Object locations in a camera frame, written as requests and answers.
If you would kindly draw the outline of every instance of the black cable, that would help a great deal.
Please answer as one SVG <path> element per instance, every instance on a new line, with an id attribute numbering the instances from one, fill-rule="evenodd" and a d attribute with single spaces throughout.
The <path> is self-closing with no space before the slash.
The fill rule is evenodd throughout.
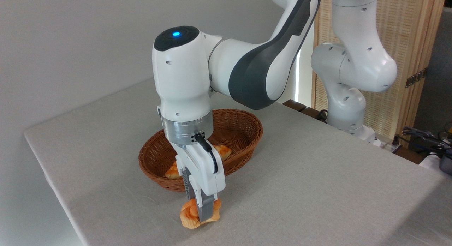
<path id="1" fill-rule="evenodd" d="M 404 136 L 415 136 L 417 138 L 422 138 L 423 140 L 434 143 L 436 145 L 447 145 L 452 148 L 452 145 L 450 143 L 445 142 L 444 140 L 441 140 L 439 137 L 439 133 L 437 136 L 434 136 L 431 132 L 426 130 L 418 130 L 411 127 L 404 127 L 402 130 L 402 135 Z"/>
<path id="2" fill-rule="evenodd" d="M 320 110 L 320 112 L 319 112 L 319 114 L 317 115 L 317 120 L 320 120 L 320 119 L 323 119 L 324 121 L 326 121 L 326 118 L 327 118 L 327 114 L 326 113 L 328 113 L 328 110 L 326 110 L 326 109 L 322 109 L 322 110 Z"/>
<path id="3" fill-rule="evenodd" d="M 450 156 L 450 155 L 451 155 L 450 152 L 442 151 L 442 150 L 450 150 L 449 148 L 448 148 L 448 149 L 444 149 L 444 148 L 432 149 L 432 148 L 428 148 L 428 147 L 425 147 L 425 146 L 420 146 L 420 145 L 418 145 L 418 144 L 415 144 L 415 143 L 413 143 L 412 141 L 410 141 L 410 140 L 408 140 L 408 139 L 402 138 L 402 136 L 400 136 L 400 135 L 396 135 L 396 136 L 397 136 L 399 139 L 401 139 L 401 140 L 403 140 L 403 141 L 405 141 L 405 142 L 407 142 L 407 143 L 409 143 L 409 144 L 412 144 L 412 145 L 414 145 L 414 146 L 416 146 L 416 147 L 425 149 L 425 150 L 430 151 L 430 152 L 434 152 L 434 153 L 436 153 L 436 154 L 442 154 L 442 155 L 446 155 L 447 157 L 451 157 L 451 156 Z"/>

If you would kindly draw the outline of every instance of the bread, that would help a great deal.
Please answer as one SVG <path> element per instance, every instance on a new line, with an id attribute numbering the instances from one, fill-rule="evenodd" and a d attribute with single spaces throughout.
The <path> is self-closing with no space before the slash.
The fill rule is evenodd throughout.
<path id="1" fill-rule="evenodd" d="M 224 161 L 229 155 L 231 155 L 232 150 L 227 146 L 213 146 L 215 150 L 220 154 L 221 160 Z"/>
<path id="2" fill-rule="evenodd" d="M 182 225 L 189 229 L 194 229 L 208 222 L 217 221 L 220 219 L 220 207 L 221 201 L 218 198 L 213 202 L 213 215 L 210 219 L 207 219 L 203 222 L 199 222 L 196 199 L 192 198 L 187 203 L 182 206 L 180 210 L 180 220 Z"/>
<path id="3" fill-rule="evenodd" d="M 178 179 L 178 178 L 180 178 L 179 172 L 177 171 L 176 161 L 174 161 L 173 165 L 165 173 L 165 177 L 166 178 L 170 178 L 170 179 Z"/>

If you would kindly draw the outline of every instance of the white wall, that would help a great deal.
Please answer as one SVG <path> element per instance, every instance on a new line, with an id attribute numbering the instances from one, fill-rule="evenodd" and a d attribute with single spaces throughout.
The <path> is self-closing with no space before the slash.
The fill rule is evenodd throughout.
<path id="1" fill-rule="evenodd" d="M 314 24 L 306 35 L 303 46 L 298 53 L 297 60 L 289 74 L 286 89 L 279 98 L 279 103 L 287 100 L 295 100 L 308 107 L 311 106 L 312 100 L 312 67 L 310 65 L 310 57 L 314 51 Z"/>
<path id="2" fill-rule="evenodd" d="M 0 0 L 0 245 L 79 245 L 23 131 L 151 77 L 153 39 L 197 26 L 263 42 L 271 0 Z"/>

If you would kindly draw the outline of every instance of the electrical cable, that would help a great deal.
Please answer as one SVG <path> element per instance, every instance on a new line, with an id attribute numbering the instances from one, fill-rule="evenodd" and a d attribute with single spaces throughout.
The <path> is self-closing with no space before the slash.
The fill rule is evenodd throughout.
<path id="1" fill-rule="evenodd" d="M 414 146 L 416 146 L 418 148 L 421 148 L 421 149 L 424 149 L 424 150 L 427 150 L 427 151 L 430 151 L 430 152 L 434 152 L 436 154 L 445 155 L 448 158 L 452 158 L 450 152 L 447 151 L 447 150 L 450 150 L 450 148 L 444 148 L 442 146 L 439 146 L 436 149 L 432 149 L 432 148 L 428 148 L 428 147 L 425 147 L 425 146 L 420 146 L 420 145 L 418 145 L 416 143 L 413 143 L 412 141 L 410 141 L 408 139 L 402 138 L 402 136 L 400 136 L 400 135 L 396 135 L 396 137 L 398 137 L 399 139 L 401 139 L 401 140 L 403 140 L 403 141 L 405 141 L 405 142 L 407 142 L 409 144 L 412 144 L 412 145 L 414 145 Z"/>

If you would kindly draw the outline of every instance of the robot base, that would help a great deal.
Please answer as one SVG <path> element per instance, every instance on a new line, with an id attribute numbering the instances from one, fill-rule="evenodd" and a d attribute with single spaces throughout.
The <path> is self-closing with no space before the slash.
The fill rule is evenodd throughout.
<path id="1" fill-rule="evenodd" d="M 375 131 L 365 125 L 352 130 L 344 130 L 344 132 L 347 132 L 350 135 L 354 135 L 357 138 L 360 138 L 368 143 L 371 143 L 372 145 L 381 146 L 381 141 L 378 140 L 375 136 Z"/>

